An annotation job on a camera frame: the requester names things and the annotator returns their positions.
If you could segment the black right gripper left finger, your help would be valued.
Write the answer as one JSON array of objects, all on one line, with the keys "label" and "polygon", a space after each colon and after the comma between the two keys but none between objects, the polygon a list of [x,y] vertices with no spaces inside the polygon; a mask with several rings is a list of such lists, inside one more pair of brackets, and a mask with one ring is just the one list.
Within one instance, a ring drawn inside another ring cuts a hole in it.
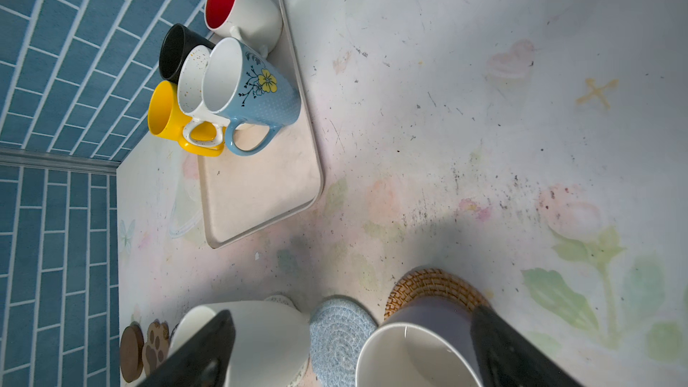
[{"label": "black right gripper left finger", "polygon": [[229,310],[222,310],[141,386],[223,386],[236,340]]}]

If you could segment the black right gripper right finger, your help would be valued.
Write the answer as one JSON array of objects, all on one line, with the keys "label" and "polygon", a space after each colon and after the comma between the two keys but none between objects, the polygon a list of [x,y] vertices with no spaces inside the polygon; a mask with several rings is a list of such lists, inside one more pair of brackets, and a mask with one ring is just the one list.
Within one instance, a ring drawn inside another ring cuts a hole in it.
[{"label": "black right gripper right finger", "polygon": [[485,386],[581,387],[489,306],[473,311],[471,340]]}]

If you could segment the brown paw shaped coaster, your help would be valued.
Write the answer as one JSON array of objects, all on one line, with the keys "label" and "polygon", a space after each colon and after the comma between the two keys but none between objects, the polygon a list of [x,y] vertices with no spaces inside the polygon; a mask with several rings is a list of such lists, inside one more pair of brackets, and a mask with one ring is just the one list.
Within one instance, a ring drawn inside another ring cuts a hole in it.
[{"label": "brown paw shaped coaster", "polygon": [[146,376],[149,376],[166,360],[169,347],[168,324],[155,320],[149,325],[143,346],[143,369]]}]

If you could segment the plain white mug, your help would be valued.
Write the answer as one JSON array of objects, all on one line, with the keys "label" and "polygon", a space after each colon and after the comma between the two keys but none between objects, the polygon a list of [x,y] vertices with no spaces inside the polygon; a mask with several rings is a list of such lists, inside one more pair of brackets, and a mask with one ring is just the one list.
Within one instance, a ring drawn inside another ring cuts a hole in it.
[{"label": "plain white mug", "polygon": [[236,340],[225,380],[226,386],[278,386],[280,373],[271,358],[276,351],[276,322],[281,305],[270,302],[236,301],[196,306],[177,326],[170,354],[190,340],[218,312],[229,310],[236,327]]}]

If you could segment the matte brown wooden coaster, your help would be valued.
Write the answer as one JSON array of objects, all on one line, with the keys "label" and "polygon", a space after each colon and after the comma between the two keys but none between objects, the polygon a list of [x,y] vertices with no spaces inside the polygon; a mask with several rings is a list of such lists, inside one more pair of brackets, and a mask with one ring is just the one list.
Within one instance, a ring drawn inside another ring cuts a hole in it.
[{"label": "matte brown wooden coaster", "polygon": [[136,322],[124,329],[120,337],[120,374],[126,383],[136,381],[143,372],[143,331]]}]

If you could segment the purple mug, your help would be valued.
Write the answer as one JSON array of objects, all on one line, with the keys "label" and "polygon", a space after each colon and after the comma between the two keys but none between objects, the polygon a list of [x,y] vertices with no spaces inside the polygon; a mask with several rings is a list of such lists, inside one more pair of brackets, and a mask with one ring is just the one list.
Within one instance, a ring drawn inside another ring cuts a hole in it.
[{"label": "purple mug", "polygon": [[481,386],[472,315],[447,299],[421,297],[389,317],[358,357],[357,386]]}]

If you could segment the tan rattan round coaster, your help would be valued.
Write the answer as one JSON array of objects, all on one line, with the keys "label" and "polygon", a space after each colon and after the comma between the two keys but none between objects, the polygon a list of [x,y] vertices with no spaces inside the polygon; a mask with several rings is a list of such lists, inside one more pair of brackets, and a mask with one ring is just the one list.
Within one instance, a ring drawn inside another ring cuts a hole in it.
[{"label": "tan rattan round coaster", "polygon": [[417,269],[394,284],[386,301],[383,320],[421,297],[440,297],[470,315],[479,306],[491,306],[482,293],[459,276],[437,268]]}]

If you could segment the blue woven round coaster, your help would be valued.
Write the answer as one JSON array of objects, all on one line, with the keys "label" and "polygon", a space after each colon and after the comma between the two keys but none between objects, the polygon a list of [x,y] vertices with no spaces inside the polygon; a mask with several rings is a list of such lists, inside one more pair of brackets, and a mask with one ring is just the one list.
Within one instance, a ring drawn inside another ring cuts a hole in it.
[{"label": "blue woven round coaster", "polygon": [[310,357],[322,386],[355,386],[359,355],[377,329],[374,318],[357,301],[331,297],[311,316]]}]

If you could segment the white speckled mug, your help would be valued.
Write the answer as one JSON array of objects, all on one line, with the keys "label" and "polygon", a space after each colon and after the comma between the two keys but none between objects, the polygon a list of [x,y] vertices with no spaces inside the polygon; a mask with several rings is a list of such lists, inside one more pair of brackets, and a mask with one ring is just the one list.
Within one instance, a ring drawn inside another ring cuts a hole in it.
[{"label": "white speckled mug", "polygon": [[201,148],[224,147],[224,132],[229,120],[211,113],[204,103],[202,80],[209,64],[211,50],[204,45],[194,47],[182,66],[177,85],[181,111],[191,118],[182,135],[188,143]]}]

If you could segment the yellow mug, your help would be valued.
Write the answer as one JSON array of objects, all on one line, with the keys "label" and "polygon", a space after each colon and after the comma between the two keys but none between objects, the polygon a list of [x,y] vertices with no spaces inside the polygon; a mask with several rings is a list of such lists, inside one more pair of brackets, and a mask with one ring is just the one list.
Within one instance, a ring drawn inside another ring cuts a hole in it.
[{"label": "yellow mug", "polygon": [[224,151],[224,143],[210,148],[191,144],[183,136],[184,127],[192,121],[179,107],[177,86],[173,82],[160,82],[152,93],[147,123],[150,132],[159,138],[179,144],[186,152],[204,157],[218,157]]}]

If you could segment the blue floral mug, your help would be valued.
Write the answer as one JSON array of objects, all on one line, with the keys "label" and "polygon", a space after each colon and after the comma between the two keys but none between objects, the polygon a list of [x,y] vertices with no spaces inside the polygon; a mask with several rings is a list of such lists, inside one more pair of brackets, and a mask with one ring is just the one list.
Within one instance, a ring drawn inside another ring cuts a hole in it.
[{"label": "blue floral mug", "polygon": [[[216,116],[227,118],[226,145],[238,156],[263,150],[283,129],[297,122],[301,111],[298,89],[259,53],[238,39],[221,40],[211,51],[202,79],[202,100]],[[251,150],[241,149],[234,133],[240,125],[269,128]]]}]

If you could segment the multicolour woven round coaster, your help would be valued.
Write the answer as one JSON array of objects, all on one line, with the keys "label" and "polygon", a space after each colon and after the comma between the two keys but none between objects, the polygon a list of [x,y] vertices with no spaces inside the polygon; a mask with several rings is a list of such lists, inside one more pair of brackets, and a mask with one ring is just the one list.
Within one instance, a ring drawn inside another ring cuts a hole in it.
[{"label": "multicolour woven round coaster", "polygon": [[276,351],[271,364],[279,371],[278,386],[299,386],[303,382],[310,360],[311,338],[306,316],[294,302],[284,295],[272,295],[265,299],[273,307],[281,305],[276,322]]}]

